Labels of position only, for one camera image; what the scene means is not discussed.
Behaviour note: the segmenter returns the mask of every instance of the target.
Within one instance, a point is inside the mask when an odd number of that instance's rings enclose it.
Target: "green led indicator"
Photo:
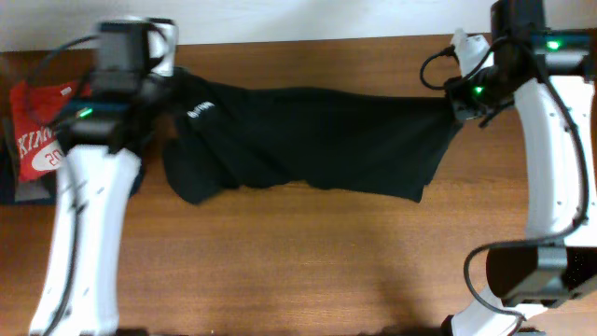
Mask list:
[[[78,113],[78,117],[79,117],[79,118],[86,118],[86,117],[88,117],[88,116],[89,116],[91,113],[93,113],[93,108],[89,108],[89,107],[87,107],[87,108],[84,108],[84,109],[82,109],[81,111],[79,111],[79,113]]]
[[[562,46],[560,41],[548,41],[548,49],[551,51],[556,51]]]

